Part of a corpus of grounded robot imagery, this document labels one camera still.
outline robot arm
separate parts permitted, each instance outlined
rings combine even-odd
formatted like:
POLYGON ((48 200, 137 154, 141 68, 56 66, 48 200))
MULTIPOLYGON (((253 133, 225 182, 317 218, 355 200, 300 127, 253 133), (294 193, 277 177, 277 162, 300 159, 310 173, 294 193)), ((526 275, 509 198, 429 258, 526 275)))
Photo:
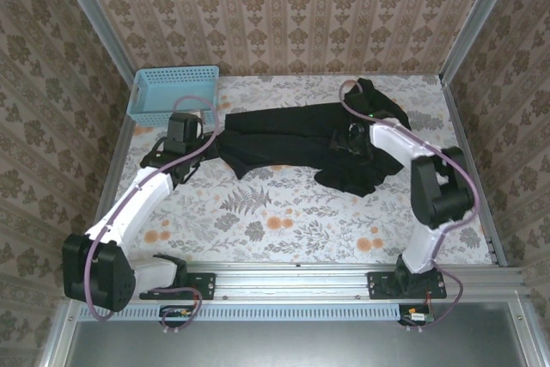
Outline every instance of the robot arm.
MULTIPOLYGON (((111 210, 84 235, 71 234, 64 242, 63 276, 64 292, 69 298, 85 301, 84 268, 92 242, 106 224, 107 232, 99 240, 90 271, 90 293, 94 305, 112 311, 122 310, 133 297, 162 287, 187 286, 186 263, 165 255, 147 260, 128 260, 129 249, 153 210, 179 185, 184 184, 199 167, 200 161, 215 157, 212 146, 186 162, 178 163, 163 173, 158 173, 144 184, 144 178, 159 168, 194 152, 206 141, 200 119, 190 113, 174 113, 168 122, 168 135, 161 139, 142 160, 137 176, 111 210), (157 150, 163 143, 163 150, 157 150), (113 214, 128 194, 138 189, 126 200, 120 214, 113 214)), ((193 285, 200 284, 197 279, 193 285)))
MULTIPOLYGON (((175 159, 191 153, 202 145, 198 136, 198 120, 188 113, 175 113, 168 123, 168 136, 163 151, 157 148, 161 142, 142 160, 136 179, 121 200, 85 235, 70 235, 63 245, 64 292, 69 298, 85 301, 83 287, 84 262, 92 242, 105 228, 122 199, 136 186, 139 190, 130 199, 122 212, 113 220, 108 232, 101 238, 92 261, 90 273, 91 295, 94 305, 122 310, 133 297, 146 291, 162 287, 185 287, 198 285, 206 280, 208 299, 212 296, 215 274, 187 274, 186 263, 168 256, 155 256, 146 261, 129 261, 126 257, 133 240, 151 212, 175 189, 185 183, 191 168, 215 154, 206 153, 160 173, 142 186, 139 183, 153 171, 175 159)), ((454 169, 443 165, 430 150, 399 132, 397 119, 385 119, 386 125, 363 125, 361 139, 368 145, 388 152, 393 158, 411 170, 411 204, 419 220, 411 241, 398 260, 395 271, 401 291, 405 291, 416 275, 433 270, 432 256, 443 237, 446 223, 462 219, 472 208, 472 194, 468 185, 454 169), (439 183, 437 176, 447 182, 439 183)), ((443 152, 463 166, 461 151, 450 148, 443 152)))
MULTIPOLYGON (((385 120, 400 125, 397 119, 385 120)), ((431 150, 396 127, 370 125, 370 142, 411 170, 411 206, 418 221, 402 259, 410 273, 428 272, 433 268, 432 257, 445 229, 451 220, 462 219, 472 208, 473 195, 466 181, 453 168, 444 166, 431 150)), ((449 148, 443 153, 464 168, 465 160, 460 149, 449 148)))

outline aluminum frame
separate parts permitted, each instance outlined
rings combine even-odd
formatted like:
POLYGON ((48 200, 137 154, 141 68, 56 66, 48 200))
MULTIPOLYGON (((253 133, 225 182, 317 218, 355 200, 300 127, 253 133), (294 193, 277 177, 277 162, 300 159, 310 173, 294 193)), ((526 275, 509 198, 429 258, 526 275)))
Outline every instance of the aluminum frame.
POLYGON ((461 32, 456 36, 455 43, 443 63, 441 74, 445 83, 450 83, 455 76, 496 2, 497 0, 475 0, 461 32))
MULTIPOLYGON (((474 160, 461 127, 458 113, 448 86, 443 92, 449 104, 451 119, 455 126, 459 145, 465 151, 468 167, 473 172, 476 185, 480 188, 479 176, 472 168, 474 160)), ((126 117, 113 154, 113 162, 108 172, 107 184, 101 195, 100 205, 95 215, 99 220, 107 213, 114 202, 125 157, 130 146, 134 122, 126 117)), ((482 209, 488 211, 486 199, 482 195, 482 209)), ((532 304, 529 291, 523 282, 519 268, 505 265, 504 252, 500 246, 492 220, 484 222, 484 228, 494 231, 492 244, 498 256, 500 266, 443 266, 454 273, 464 284, 461 303, 508 303, 514 319, 516 333, 520 340, 523 356, 529 367, 550 366, 548 349, 532 304)), ((366 288, 366 273, 391 271, 393 266, 383 264, 254 264, 192 262, 190 272, 214 272, 217 275, 215 302, 220 304, 270 304, 277 305, 314 305, 355 303, 415 303, 412 300, 371 301, 366 288)), ((448 298, 452 302, 458 286, 452 279, 445 278, 448 298)), ((130 305, 144 303, 132 301, 130 305)), ((171 304, 189 304, 188 301, 170 301, 171 304)), ((54 320, 50 337, 46 344, 40 366, 61 367, 68 357, 70 343, 76 329, 78 311, 82 303, 70 300, 60 305, 54 320)))
POLYGON ((111 59, 125 80, 128 88, 131 89, 134 83, 135 70, 128 58, 125 48, 119 41, 115 30, 109 23, 109 20, 101 10, 100 3, 97 0, 77 0, 80 7, 88 17, 94 27, 95 32, 100 37, 101 43, 109 52, 111 59))

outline floral tablecloth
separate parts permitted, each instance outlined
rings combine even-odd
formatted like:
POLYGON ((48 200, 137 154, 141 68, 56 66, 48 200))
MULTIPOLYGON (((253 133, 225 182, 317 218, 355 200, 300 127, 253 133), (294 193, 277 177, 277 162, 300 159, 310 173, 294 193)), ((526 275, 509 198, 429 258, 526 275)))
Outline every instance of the floral tablecloth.
MULTIPOLYGON (((223 77, 218 110, 227 113, 338 101, 348 76, 223 77)), ((456 144, 436 76, 370 76, 407 112, 412 129, 433 144, 456 144)), ((136 126, 119 183, 130 185, 139 162, 164 129, 136 126)), ((237 180, 221 160, 203 162, 160 204, 131 255, 172 254, 225 262, 394 263, 407 245, 414 216, 406 169, 364 198, 322 187, 306 167, 260 168, 237 180)), ((489 264, 479 221, 447 237, 442 263, 489 264)))

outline patterned wallpaper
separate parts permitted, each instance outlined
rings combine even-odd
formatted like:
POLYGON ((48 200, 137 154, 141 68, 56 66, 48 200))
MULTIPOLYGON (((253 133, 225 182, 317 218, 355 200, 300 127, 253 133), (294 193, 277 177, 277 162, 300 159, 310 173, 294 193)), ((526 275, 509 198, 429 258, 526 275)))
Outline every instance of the patterned wallpaper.
POLYGON ((550 338, 550 0, 498 0, 451 83, 507 258, 550 338))
POLYGON ((76 0, 0 0, 0 365, 34 365, 128 90, 76 0))
POLYGON ((99 0, 135 69, 438 73, 474 0, 99 0))

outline metal bar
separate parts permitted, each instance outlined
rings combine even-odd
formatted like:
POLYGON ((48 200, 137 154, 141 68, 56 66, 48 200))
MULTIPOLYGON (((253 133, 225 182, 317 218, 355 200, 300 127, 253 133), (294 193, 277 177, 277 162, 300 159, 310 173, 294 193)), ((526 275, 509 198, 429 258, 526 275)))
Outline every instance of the metal bar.
POLYGON ((500 266, 507 266, 508 261, 504 255, 504 250, 502 244, 500 243, 500 238, 498 237, 497 228, 495 223, 492 220, 491 210, 489 210, 489 204, 487 203, 487 198, 485 192, 483 191, 483 186, 481 185, 480 175, 478 174, 478 169, 475 166, 474 157, 472 151, 470 150, 470 145, 468 144, 468 139, 466 138, 466 133, 462 127, 462 122, 460 115, 458 114, 458 109, 456 109, 455 99, 453 98, 450 86, 443 82, 443 95, 447 101, 447 107, 449 108, 450 120, 453 123, 455 128, 456 141, 458 146, 464 152, 466 158, 467 170, 470 173, 470 176, 474 180, 475 187, 480 194, 480 221, 483 226, 484 231, 491 238, 492 246, 494 248, 494 253, 497 257, 498 264, 500 266))
POLYGON ((58 307, 40 367, 64 367, 76 328, 81 303, 71 300, 58 307))
MULTIPOLYGON (((444 266, 464 284, 464 303, 509 302, 517 297, 527 300, 527 288, 518 268, 499 266, 444 266)), ((387 265, 323 265, 289 264, 224 264, 190 263, 189 272, 214 272, 216 293, 214 302, 284 303, 284 304, 343 304, 373 303, 369 299, 366 274, 392 271, 387 265)), ((448 298, 455 299, 458 285, 445 278, 448 298)), ((376 303, 416 303, 415 300, 376 300, 376 303)), ((135 300, 131 303, 144 303, 135 300)), ((179 301, 150 301, 148 303, 187 303, 179 301)))
MULTIPOLYGON (((167 304, 132 304, 115 314, 112 321, 160 321, 167 304)), ((398 304, 348 303, 321 305, 204 303, 196 321, 398 321, 398 304)), ((82 307, 79 321, 95 321, 82 307)), ((181 321, 167 316, 166 321, 181 321)))
POLYGON ((120 75, 128 84, 128 87, 131 88, 135 75, 133 66, 99 2, 97 0, 77 1, 100 37, 101 43, 111 55, 111 59, 119 69, 120 75))
POLYGON ((548 366, 547 345, 536 320, 533 304, 518 298, 508 305, 527 366, 548 366))
POLYGON ((496 2, 497 0, 475 0, 455 44, 443 63, 441 78, 444 83, 450 83, 455 76, 496 2))
MULTIPOLYGON (((119 139, 113 153, 113 159, 107 173, 106 185, 101 193, 100 203, 95 213, 95 222, 99 221, 111 208, 117 192, 120 175, 124 168, 126 154, 130 148, 135 122, 126 115, 122 122, 119 139)), ((76 318, 82 304, 70 300, 59 304, 56 318, 50 330, 41 367, 63 366, 69 353, 72 334, 76 327, 76 318)))

